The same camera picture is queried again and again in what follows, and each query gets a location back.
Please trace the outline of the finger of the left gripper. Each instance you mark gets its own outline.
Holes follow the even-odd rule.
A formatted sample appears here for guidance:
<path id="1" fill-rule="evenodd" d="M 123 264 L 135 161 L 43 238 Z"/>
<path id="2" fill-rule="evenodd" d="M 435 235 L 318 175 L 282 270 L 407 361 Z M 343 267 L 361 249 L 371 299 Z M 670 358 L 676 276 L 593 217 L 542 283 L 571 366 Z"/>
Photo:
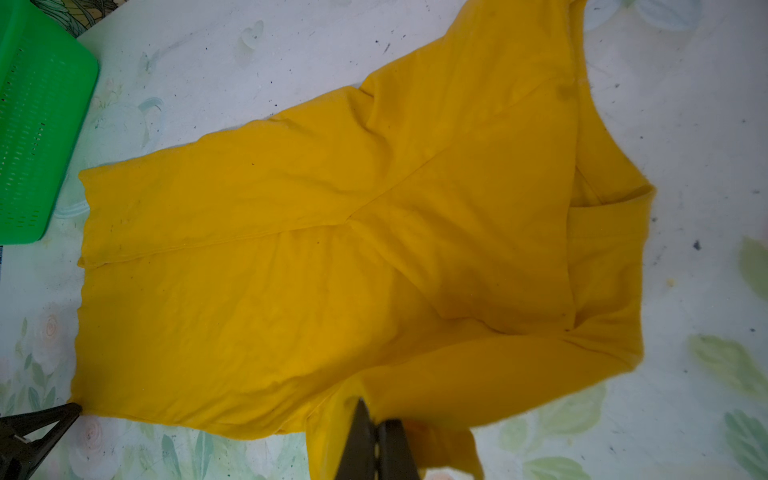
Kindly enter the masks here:
<path id="1" fill-rule="evenodd" d="M 79 404 L 67 403 L 2 417 L 1 479 L 30 479 L 82 411 Z"/>

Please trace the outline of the green plastic basket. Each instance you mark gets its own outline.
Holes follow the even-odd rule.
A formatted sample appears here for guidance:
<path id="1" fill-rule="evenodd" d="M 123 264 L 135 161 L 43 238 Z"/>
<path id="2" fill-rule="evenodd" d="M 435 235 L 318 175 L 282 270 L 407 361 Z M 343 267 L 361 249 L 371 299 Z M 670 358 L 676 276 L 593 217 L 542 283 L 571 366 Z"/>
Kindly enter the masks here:
<path id="1" fill-rule="evenodd" d="M 98 70 L 96 58 L 32 2 L 2 2 L 3 245 L 44 236 Z"/>

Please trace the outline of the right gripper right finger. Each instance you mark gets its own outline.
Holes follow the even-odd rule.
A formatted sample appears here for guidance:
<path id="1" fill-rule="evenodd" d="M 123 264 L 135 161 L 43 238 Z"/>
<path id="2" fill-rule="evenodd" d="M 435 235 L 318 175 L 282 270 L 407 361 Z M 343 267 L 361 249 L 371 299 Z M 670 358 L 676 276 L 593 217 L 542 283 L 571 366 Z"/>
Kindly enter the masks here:
<path id="1" fill-rule="evenodd" d="M 378 426 L 378 478 L 420 480 L 403 423 L 387 420 Z"/>

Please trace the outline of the yellow t shirt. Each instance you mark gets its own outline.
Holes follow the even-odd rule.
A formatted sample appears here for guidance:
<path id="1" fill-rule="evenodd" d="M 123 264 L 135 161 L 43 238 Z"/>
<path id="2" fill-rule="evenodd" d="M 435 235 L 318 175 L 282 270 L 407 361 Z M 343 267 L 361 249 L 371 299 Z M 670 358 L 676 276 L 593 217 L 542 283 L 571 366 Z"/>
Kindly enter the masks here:
<path id="1" fill-rule="evenodd" d="M 418 466 L 633 370 L 653 186 L 594 107 L 581 1 L 447 33 L 273 117 L 81 172 L 72 398 L 336 474 L 355 406 Z"/>

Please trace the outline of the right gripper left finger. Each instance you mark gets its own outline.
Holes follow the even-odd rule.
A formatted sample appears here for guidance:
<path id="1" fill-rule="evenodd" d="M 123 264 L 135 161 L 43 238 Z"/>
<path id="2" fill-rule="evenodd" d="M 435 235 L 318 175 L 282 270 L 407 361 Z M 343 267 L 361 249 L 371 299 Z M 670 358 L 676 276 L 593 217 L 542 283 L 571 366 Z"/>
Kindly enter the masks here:
<path id="1" fill-rule="evenodd" d="M 363 399 L 354 411 L 335 480 L 375 480 L 378 472 L 377 430 Z"/>

